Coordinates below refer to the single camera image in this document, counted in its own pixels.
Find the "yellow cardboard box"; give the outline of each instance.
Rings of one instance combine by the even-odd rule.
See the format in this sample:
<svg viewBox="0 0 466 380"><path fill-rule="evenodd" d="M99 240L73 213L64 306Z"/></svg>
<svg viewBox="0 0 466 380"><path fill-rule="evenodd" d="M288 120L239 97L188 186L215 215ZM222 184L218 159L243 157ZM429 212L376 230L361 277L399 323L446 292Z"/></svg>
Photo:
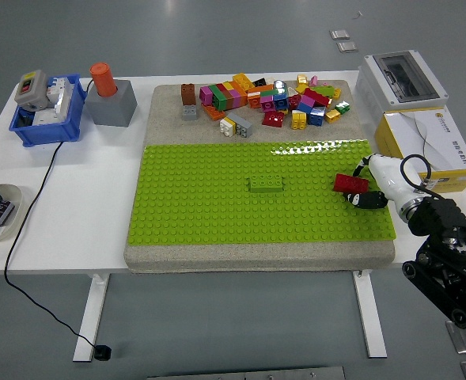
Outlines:
<svg viewBox="0 0 466 380"><path fill-rule="evenodd" d="M460 192L466 188L466 145L446 107L385 113L375 140L385 156L424 156L431 164L428 189ZM413 158L411 163L423 179L426 166L422 160Z"/></svg>

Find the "orange joystick handle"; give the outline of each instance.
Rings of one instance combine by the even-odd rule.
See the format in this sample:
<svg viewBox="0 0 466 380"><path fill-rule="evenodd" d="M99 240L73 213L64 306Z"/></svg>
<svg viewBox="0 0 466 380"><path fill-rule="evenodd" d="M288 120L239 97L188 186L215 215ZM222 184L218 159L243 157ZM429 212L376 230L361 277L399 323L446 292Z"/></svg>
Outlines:
<svg viewBox="0 0 466 380"><path fill-rule="evenodd" d="M102 97L115 95L117 88L113 80L112 71L107 63L94 63L90 67L90 74L97 88L97 93Z"/></svg>

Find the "transparent cover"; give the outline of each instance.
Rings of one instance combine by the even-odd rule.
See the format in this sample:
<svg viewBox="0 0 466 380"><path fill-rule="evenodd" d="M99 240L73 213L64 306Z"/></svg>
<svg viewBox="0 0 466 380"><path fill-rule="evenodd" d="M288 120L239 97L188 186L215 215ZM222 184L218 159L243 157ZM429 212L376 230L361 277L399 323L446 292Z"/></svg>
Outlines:
<svg viewBox="0 0 466 380"><path fill-rule="evenodd" d="M400 103L438 98L429 79L409 51L373 57Z"/></svg>

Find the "green lego baseplate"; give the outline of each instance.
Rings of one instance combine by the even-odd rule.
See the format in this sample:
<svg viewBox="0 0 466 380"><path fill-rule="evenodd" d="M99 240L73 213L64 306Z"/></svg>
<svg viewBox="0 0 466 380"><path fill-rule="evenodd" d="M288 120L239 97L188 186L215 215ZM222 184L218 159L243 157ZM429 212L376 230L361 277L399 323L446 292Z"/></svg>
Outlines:
<svg viewBox="0 0 466 380"><path fill-rule="evenodd" d="M367 140L147 146L128 244L393 240L387 208L357 209L332 191L371 153Z"/></svg>

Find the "blue plastic bin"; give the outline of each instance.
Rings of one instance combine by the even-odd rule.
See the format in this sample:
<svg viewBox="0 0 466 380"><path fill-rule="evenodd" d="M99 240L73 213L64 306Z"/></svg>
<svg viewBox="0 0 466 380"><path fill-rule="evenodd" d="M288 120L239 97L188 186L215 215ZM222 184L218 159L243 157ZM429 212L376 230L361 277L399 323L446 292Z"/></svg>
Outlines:
<svg viewBox="0 0 466 380"><path fill-rule="evenodd" d="M80 137L80 120L83 104L87 96L81 87L80 74L69 74L54 76L53 78L67 77L69 82L74 85L73 95L69 103L67 118L62 123L41 124L28 127L20 127L21 117L27 115L27 112L17 107L13 120L9 125L9 130L13 131L23 141L23 146L30 147L40 144L60 143L62 141L77 141Z"/></svg>

